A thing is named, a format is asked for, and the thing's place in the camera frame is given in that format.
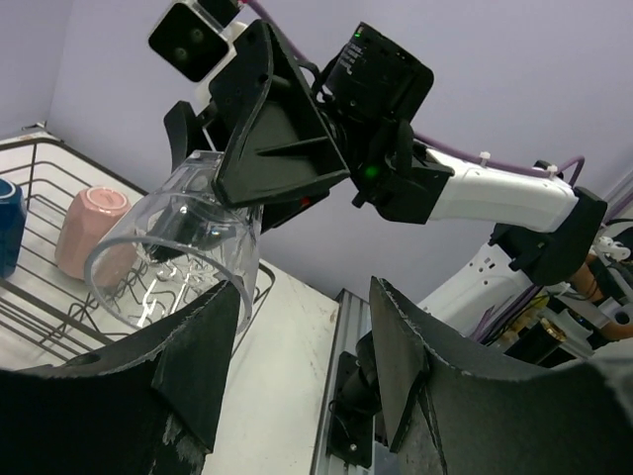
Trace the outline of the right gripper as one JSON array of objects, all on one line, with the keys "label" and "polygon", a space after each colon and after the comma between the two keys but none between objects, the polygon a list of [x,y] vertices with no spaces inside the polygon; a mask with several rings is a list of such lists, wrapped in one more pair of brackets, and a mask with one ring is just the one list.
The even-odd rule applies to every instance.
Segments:
[{"label": "right gripper", "polygon": [[[222,157],[208,189],[230,210],[259,208],[262,231],[293,220],[350,177],[329,124],[276,28],[257,20],[211,81],[207,132]],[[192,105],[164,116],[175,171],[208,140]]]}]

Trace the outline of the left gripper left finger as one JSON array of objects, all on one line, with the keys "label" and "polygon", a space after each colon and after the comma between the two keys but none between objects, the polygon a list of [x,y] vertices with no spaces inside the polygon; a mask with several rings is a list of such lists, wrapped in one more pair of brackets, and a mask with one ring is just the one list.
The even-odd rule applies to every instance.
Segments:
[{"label": "left gripper left finger", "polygon": [[222,282],[60,366],[1,374],[5,474],[199,474],[213,451],[241,298]]}]

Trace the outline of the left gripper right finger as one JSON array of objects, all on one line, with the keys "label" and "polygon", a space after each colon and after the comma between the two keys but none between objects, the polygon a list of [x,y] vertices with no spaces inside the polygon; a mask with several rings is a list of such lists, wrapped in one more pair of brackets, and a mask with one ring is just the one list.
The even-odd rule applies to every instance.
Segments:
[{"label": "left gripper right finger", "polygon": [[628,474],[632,362],[546,369],[462,337],[390,282],[370,313],[389,449],[405,474]]}]

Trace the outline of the clear glass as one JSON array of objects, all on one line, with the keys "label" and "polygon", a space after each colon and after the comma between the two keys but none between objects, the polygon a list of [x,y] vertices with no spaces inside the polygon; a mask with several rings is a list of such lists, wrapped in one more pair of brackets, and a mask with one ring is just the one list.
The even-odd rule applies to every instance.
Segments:
[{"label": "clear glass", "polygon": [[208,189],[221,157],[194,152],[92,250],[84,277],[104,312],[140,330],[227,281],[240,297],[237,330],[248,328],[262,210],[230,210]]}]

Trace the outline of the pink cup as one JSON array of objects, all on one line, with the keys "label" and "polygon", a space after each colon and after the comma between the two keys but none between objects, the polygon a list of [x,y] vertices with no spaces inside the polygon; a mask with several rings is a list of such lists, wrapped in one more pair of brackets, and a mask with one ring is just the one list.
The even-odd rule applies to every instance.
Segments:
[{"label": "pink cup", "polygon": [[113,188],[94,186],[79,191],[68,207],[57,239],[57,268],[82,280],[92,250],[131,207],[128,196]]}]

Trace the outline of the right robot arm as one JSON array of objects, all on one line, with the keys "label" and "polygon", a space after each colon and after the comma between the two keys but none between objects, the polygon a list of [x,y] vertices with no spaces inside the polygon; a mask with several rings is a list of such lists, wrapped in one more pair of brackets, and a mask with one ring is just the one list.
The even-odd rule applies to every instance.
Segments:
[{"label": "right robot arm", "polygon": [[531,286],[565,280],[583,263],[606,205],[539,165],[527,173],[420,140],[411,119],[432,71],[367,24],[315,75],[270,23],[238,34],[199,18],[149,43],[193,82],[207,81],[202,114],[181,103],[165,119],[172,155],[211,142],[225,155],[213,178],[221,202],[260,207],[280,227],[350,179],[355,206],[390,222],[442,219],[495,224],[490,240],[422,308],[462,334],[486,327]]}]

